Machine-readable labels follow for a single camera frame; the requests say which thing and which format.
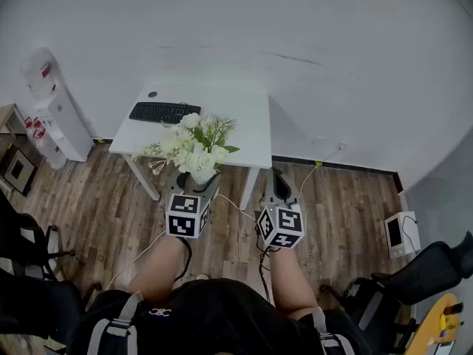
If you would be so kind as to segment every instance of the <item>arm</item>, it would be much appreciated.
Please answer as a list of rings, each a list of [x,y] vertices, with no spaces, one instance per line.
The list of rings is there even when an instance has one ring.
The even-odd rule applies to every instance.
[[[298,320],[319,306],[293,249],[281,248],[277,252],[271,252],[270,265],[276,309]]]
[[[164,237],[128,286],[130,293],[138,291],[143,299],[158,305],[166,301],[172,291],[184,257],[185,246],[176,237]]]

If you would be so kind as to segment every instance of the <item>wooden floor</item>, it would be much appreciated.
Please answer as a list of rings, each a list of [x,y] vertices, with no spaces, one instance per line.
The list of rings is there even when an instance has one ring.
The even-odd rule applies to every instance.
[[[77,256],[61,258],[58,270],[82,293],[93,282],[107,286],[115,273],[165,230],[164,201],[154,202],[125,160],[107,150],[108,145],[97,145],[86,163],[69,161],[59,171],[42,161],[28,196],[14,192],[10,198],[18,212],[31,214],[44,229],[50,224],[59,227],[59,248],[74,249]],[[274,166],[297,186],[312,168],[292,163]],[[171,172],[169,167],[155,177],[159,192]],[[220,194],[238,204],[246,174],[245,168],[226,167]],[[264,176],[260,172],[248,204],[246,212],[252,216],[259,210]],[[384,219],[400,211],[392,177],[319,167],[304,185],[302,211],[307,234],[296,250],[322,308],[338,305],[328,294],[319,296],[321,284],[343,291],[356,277],[393,272],[403,265],[404,260],[388,258],[384,232]],[[250,218],[218,197],[210,224],[198,240],[191,241],[194,256],[182,282],[199,274],[229,277],[262,294],[254,226]],[[114,287],[125,288],[146,256],[123,272]],[[1,336],[0,342],[10,355],[43,353],[40,339],[31,339],[27,349],[19,346],[15,336]]]

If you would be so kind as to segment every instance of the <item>office chair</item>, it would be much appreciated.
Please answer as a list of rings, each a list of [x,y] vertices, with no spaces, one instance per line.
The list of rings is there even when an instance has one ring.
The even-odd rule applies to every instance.
[[[49,259],[75,256],[74,251],[61,251],[49,254],[47,245],[51,231],[57,231],[56,226],[48,226],[46,235],[29,214],[19,214],[10,205],[10,202],[0,191],[0,257],[13,261],[13,269],[19,276],[24,274],[25,267],[34,265],[41,267],[43,278],[56,280],[49,264]],[[21,235],[21,229],[30,230],[34,234],[35,242],[31,242]]]
[[[0,269],[0,333],[26,334],[68,345],[85,307],[100,284],[81,299],[70,281],[16,277]]]
[[[403,354],[410,336],[418,325],[411,319],[407,325],[395,324],[401,304],[413,305],[434,294],[453,288],[473,274],[473,236],[469,231],[460,245],[450,248],[435,242],[412,262],[394,274],[371,274],[371,280],[358,278],[341,296],[330,285],[329,291],[364,332],[374,354]],[[353,284],[359,284],[350,296]],[[403,334],[394,346],[397,334]]]

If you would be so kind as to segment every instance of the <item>black and white cube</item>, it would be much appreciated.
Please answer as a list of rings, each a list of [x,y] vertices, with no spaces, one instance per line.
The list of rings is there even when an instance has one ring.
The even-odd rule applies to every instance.
[[[304,237],[301,213],[292,209],[266,206],[257,223],[265,247],[291,249]]]
[[[166,233],[175,237],[198,238],[208,222],[210,201],[200,209],[201,197],[191,195],[171,196],[166,212]]]

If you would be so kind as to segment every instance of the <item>black keyboard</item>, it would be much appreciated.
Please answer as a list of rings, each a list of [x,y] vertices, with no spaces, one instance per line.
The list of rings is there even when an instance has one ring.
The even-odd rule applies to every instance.
[[[173,103],[137,103],[130,113],[132,120],[178,124],[185,115],[200,113],[200,106]]]

